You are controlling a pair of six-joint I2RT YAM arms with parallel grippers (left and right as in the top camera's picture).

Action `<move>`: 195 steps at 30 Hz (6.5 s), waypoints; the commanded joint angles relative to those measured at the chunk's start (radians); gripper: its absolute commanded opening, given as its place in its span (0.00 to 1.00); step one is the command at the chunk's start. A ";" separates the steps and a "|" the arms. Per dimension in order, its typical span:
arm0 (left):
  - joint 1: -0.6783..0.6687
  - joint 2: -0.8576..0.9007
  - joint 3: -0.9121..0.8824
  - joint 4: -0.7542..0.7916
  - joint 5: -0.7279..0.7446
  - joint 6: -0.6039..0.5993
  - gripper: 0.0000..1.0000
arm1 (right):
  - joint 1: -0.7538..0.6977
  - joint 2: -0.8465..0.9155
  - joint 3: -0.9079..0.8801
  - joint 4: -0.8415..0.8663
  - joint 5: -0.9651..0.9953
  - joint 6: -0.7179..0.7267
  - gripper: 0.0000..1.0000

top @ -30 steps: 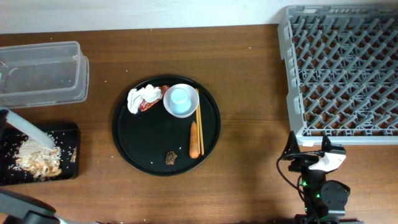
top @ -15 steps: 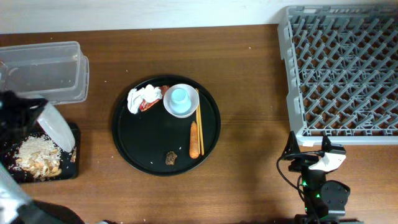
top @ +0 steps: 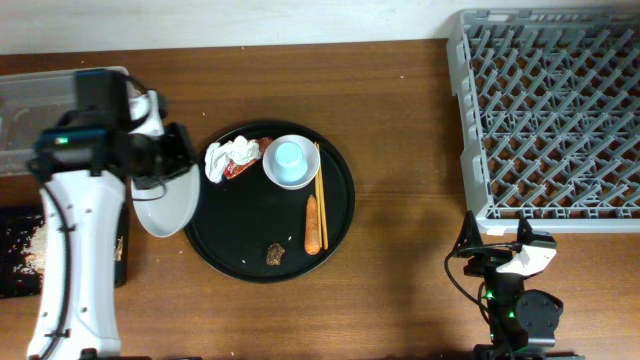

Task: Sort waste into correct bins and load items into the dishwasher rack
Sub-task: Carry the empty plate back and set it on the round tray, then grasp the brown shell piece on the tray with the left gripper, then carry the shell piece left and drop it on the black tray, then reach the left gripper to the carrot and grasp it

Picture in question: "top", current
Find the white plate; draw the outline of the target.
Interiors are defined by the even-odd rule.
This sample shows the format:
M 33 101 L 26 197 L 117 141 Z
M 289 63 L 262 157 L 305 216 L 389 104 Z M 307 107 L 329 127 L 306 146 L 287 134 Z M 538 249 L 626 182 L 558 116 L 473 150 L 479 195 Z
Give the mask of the white plate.
M 131 196 L 140 224 L 151 235 L 169 237 L 181 231 L 193 217 L 200 195 L 199 166 L 148 190 L 131 182 Z

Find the orange carrot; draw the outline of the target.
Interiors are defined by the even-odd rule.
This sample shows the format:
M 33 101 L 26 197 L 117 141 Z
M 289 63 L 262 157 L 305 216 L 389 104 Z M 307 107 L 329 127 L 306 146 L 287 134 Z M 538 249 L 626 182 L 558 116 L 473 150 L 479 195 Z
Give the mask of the orange carrot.
M 305 239 L 304 248 L 308 255 L 317 255 L 318 246 L 318 222 L 316 218 L 317 204 L 314 195 L 310 195 L 306 204 Z

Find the red snack wrapper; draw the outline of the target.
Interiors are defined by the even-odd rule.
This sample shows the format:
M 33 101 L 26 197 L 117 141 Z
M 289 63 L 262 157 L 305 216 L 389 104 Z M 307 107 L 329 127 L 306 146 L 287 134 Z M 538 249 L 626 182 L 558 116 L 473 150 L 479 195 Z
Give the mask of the red snack wrapper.
M 233 179 L 260 160 L 272 141 L 271 137 L 247 140 L 243 136 L 238 136 L 232 142 L 234 150 L 228 155 L 229 163 L 224 170 L 225 178 Z

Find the rice pile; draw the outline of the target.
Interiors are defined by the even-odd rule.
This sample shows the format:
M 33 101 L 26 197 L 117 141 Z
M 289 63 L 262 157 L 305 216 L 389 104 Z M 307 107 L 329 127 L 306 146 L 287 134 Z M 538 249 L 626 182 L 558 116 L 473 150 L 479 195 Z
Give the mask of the rice pile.
M 42 275 L 47 250 L 47 224 L 42 215 L 15 219 L 7 232 L 13 256 L 12 271 L 23 275 Z

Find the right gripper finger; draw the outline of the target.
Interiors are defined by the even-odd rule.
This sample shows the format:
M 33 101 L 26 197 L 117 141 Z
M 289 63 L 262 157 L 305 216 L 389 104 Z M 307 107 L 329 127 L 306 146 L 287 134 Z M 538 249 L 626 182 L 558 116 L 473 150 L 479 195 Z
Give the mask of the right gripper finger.
M 518 222 L 516 241 L 520 244 L 530 244 L 533 238 L 534 234 L 531 225 L 527 219 L 521 218 Z
M 483 245 L 474 213 L 466 212 L 460 234 L 453 246 L 454 257 L 469 258 L 479 251 Z

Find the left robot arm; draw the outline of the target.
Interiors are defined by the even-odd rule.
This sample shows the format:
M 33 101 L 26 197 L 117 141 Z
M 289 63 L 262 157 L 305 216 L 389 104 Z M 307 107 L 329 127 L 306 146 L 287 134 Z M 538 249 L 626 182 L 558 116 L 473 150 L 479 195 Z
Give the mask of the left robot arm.
M 191 220 L 199 168 L 184 126 L 163 122 L 154 90 L 85 98 L 45 130 L 29 168 L 41 186 L 47 248 L 30 359 L 117 358 L 115 250 L 128 200 L 144 229 L 168 237 Z

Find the brown food scrap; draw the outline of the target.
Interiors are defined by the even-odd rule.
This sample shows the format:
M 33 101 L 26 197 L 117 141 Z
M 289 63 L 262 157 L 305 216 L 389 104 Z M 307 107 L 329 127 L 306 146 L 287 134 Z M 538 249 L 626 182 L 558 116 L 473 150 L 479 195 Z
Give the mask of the brown food scrap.
M 266 264 L 269 266 L 280 266 L 285 249 L 279 243 L 269 246 L 266 256 Z

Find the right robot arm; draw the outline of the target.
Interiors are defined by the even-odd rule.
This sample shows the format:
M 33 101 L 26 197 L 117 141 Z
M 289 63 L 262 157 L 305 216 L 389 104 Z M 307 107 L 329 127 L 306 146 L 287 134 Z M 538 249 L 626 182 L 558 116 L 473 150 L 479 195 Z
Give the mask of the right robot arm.
M 474 359 L 576 359 L 576 354 L 549 354 L 556 344 L 555 331 L 564 311 L 557 297 L 524 282 L 540 273 L 557 253 L 557 242 L 530 223 L 518 221 L 514 241 L 485 243 L 473 212 L 465 214 L 461 231 L 444 259 L 444 270 L 452 285 L 474 303 L 489 326 L 489 344 L 476 345 Z M 477 293 L 466 291 L 451 273 L 453 258 L 467 260 L 463 273 L 482 280 Z

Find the white tissue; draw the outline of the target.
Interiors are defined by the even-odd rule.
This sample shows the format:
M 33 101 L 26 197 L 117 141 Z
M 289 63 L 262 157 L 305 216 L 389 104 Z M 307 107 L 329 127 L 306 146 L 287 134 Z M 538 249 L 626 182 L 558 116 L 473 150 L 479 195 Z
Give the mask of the white tissue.
M 205 153 L 205 175 L 213 183 L 220 183 L 225 174 L 250 165 L 262 157 L 257 140 L 247 140 L 237 136 L 226 143 L 215 142 L 209 145 Z

